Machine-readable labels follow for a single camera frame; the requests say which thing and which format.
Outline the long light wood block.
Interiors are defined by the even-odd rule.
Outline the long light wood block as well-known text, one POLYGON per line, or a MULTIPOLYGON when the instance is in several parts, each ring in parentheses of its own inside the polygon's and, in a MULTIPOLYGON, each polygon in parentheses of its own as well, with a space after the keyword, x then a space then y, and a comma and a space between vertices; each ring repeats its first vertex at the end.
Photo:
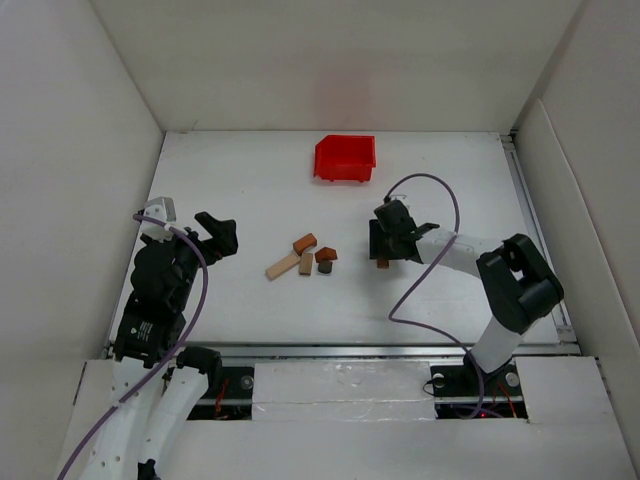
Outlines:
POLYGON ((299 263, 300 256, 295 252, 291 252, 275 264, 268 267, 265 270, 265 275, 270 281, 275 280, 290 271, 292 268, 296 267, 299 263))

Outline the tan short wood block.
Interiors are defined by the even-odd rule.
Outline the tan short wood block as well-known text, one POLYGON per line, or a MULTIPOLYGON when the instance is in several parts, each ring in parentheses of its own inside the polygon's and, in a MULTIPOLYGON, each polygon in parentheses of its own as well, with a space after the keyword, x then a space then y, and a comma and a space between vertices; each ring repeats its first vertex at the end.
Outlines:
POLYGON ((314 254, 311 252, 304 252, 300 257, 300 264, 298 273, 301 276, 310 276, 313 269, 314 254))

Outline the red plastic bin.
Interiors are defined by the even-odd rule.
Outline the red plastic bin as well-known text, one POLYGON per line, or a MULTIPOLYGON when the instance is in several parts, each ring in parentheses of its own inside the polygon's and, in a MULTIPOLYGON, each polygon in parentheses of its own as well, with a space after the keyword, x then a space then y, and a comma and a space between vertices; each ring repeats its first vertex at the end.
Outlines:
POLYGON ((327 135, 315 146, 313 176, 321 180, 368 182, 376 167, 370 135, 327 135))

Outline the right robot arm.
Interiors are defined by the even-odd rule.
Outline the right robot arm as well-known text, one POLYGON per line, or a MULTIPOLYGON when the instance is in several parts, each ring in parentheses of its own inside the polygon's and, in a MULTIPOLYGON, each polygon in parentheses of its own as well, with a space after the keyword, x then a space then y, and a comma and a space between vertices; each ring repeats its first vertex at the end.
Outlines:
POLYGON ((387 200, 374 215, 369 221, 372 260, 442 265, 481 281, 492 317, 470 356, 486 375, 505 365, 530 328, 564 300, 560 280, 524 234, 495 240, 434 223, 418 225, 399 199, 387 200))

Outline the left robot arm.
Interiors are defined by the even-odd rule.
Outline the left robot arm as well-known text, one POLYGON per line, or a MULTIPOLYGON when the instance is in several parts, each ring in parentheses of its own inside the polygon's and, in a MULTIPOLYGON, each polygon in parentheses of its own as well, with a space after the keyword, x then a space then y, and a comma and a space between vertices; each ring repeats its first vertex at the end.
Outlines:
POLYGON ((196 322, 184 310, 195 280, 207 283, 209 267, 236 254, 235 221, 196 214, 209 234, 202 240, 148 211, 134 218, 144 245, 113 345, 111 405, 87 435, 84 479, 160 478, 192 409, 222 383, 220 353, 187 345, 196 322))

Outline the reddish brown house block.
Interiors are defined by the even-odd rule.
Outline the reddish brown house block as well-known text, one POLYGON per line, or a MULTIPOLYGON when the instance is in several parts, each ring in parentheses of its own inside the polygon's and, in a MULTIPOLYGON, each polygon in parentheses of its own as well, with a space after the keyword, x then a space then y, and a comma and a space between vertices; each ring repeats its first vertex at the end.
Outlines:
POLYGON ((317 263, 333 262, 338 259, 337 251, 330 247, 322 247, 315 252, 315 260, 317 263))

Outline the dark brown small block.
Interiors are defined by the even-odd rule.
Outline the dark brown small block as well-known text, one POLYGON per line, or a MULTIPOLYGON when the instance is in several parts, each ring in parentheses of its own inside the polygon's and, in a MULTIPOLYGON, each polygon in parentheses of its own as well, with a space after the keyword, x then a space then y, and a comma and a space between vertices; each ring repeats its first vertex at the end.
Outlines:
POLYGON ((333 270, 332 261, 321 261, 318 263, 318 272, 321 274, 329 275, 333 270))

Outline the orange arch wood block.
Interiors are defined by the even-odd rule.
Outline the orange arch wood block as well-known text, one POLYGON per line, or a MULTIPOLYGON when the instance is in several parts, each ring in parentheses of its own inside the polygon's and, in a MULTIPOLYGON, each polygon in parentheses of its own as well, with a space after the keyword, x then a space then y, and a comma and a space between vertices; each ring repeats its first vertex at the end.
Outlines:
POLYGON ((303 237, 299 238, 292 244, 293 250, 298 254, 302 255, 309 248, 313 248, 317 246, 317 238, 313 233, 308 233, 303 237))

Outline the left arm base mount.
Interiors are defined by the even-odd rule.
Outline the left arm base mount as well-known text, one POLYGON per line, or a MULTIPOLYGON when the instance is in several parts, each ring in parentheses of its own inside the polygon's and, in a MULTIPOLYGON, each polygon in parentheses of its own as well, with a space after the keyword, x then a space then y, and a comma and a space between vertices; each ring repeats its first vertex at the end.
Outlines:
POLYGON ((235 421, 252 418, 254 368, 225 366, 221 380, 192 408, 189 421, 235 421))

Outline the aluminium front rail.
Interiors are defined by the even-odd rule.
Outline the aluminium front rail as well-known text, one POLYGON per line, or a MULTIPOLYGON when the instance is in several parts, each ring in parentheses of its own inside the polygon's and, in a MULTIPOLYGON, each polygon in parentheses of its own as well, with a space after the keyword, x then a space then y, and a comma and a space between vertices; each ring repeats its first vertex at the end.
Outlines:
POLYGON ((445 344, 238 344, 190 341, 188 345, 211 348, 230 358, 418 358, 460 357, 464 354, 461 347, 445 344))

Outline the aluminium rail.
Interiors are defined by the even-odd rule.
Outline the aluminium rail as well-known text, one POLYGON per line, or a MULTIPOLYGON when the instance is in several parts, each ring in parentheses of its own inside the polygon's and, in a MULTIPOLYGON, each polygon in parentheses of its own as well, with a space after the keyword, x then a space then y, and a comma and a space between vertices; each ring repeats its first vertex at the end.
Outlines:
POLYGON ((445 344, 238 344, 190 341, 188 345, 211 348, 230 358, 418 358, 460 357, 464 354, 461 347, 445 344))
MULTIPOLYGON (((504 134, 500 135, 500 141, 518 198, 519 208, 526 225, 526 234, 536 245, 550 268, 554 269, 535 206, 526 183, 523 168, 518 158, 514 140, 511 135, 504 134)), ((551 313, 543 320, 539 320, 535 324, 526 336, 526 339, 532 342, 533 337, 540 337, 542 334, 545 334, 545 337, 549 340, 549 344, 556 345, 558 348, 568 349, 569 351, 580 352, 578 339, 563 301, 561 301, 559 305, 556 305, 551 313)))

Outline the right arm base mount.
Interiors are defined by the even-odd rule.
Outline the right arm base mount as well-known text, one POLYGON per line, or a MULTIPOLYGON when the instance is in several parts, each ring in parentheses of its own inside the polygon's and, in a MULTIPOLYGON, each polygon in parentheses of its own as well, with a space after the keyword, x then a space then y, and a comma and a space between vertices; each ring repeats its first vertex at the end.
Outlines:
POLYGON ((528 413, 518 370, 507 363, 486 377, 483 398, 475 370, 466 365, 435 365, 423 392, 434 399, 438 420, 444 419, 527 419, 528 413))

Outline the aluminium right rail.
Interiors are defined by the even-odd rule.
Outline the aluminium right rail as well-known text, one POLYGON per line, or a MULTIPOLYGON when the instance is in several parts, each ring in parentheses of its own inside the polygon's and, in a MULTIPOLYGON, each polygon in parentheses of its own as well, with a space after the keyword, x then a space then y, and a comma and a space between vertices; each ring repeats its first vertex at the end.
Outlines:
MULTIPOLYGON (((526 234, 536 245, 550 268, 554 269, 535 206, 526 183, 523 168, 518 158, 514 140, 511 135, 504 134, 500 135, 500 141, 518 198, 519 208, 526 225, 526 234)), ((580 352, 578 339, 563 301, 561 301, 559 305, 556 305, 551 313, 543 320, 539 320, 535 324, 526 336, 526 339, 532 342, 533 337, 540 337, 542 334, 545 334, 545 337, 549 340, 549 344, 556 345, 558 348, 568 349, 569 351, 580 352)))

